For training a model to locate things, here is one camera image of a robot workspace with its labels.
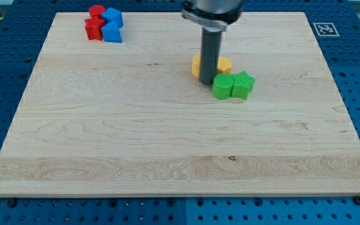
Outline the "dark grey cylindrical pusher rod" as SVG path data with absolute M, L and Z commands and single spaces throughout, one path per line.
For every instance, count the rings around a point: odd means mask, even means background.
M 202 28 L 201 61 L 199 81 L 211 85 L 217 74 L 222 31 L 210 27 Z

